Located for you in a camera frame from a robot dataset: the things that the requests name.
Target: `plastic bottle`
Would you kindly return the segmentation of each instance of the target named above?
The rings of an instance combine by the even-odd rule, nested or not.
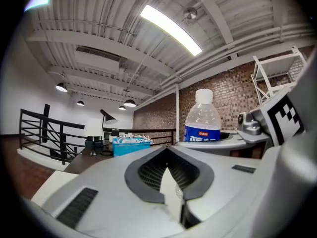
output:
[[[220,116],[212,104],[212,90],[197,90],[196,104],[185,120],[184,141],[218,140],[220,129]]]

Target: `white pole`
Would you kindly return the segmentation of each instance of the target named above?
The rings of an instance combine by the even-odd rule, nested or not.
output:
[[[179,87],[176,85],[176,142],[179,142]]]

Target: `black metal railing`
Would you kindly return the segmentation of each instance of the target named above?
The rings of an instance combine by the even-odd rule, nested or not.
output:
[[[59,131],[54,129],[52,124],[59,126]],[[60,160],[62,161],[62,164],[65,165],[66,162],[71,162],[72,159],[78,154],[77,147],[85,147],[85,145],[67,142],[67,137],[82,138],[85,140],[87,139],[87,137],[85,136],[65,133],[64,129],[66,127],[75,128],[75,129],[84,129],[85,126],[81,124],[55,120],[39,113],[21,109],[20,121],[19,121],[20,149],[27,148],[38,154],[50,157],[55,160]],[[113,128],[103,128],[104,132],[112,132],[112,130]],[[159,140],[159,142],[154,143],[151,146],[162,145],[162,144],[173,145],[174,133],[176,132],[176,129],[118,129],[118,130],[119,130],[119,133],[133,133],[133,134],[140,134],[140,135],[154,134],[154,137],[151,137],[151,139]],[[164,133],[164,135],[155,136],[158,133]],[[52,142],[56,146],[56,148],[49,147],[43,144],[43,142],[48,142],[48,141]],[[29,145],[30,143],[49,149],[50,154],[48,155],[31,148]]]

